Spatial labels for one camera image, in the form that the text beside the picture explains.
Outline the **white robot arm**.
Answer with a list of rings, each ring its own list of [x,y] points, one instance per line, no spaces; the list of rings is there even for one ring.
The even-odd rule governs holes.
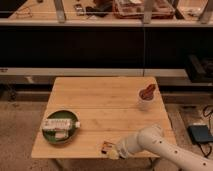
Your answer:
[[[145,127],[122,138],[107,152],[107,156],[126,159],[144,150],[171,161],[184,171],[213,171],[213,160],[168,142],[159,125]]]

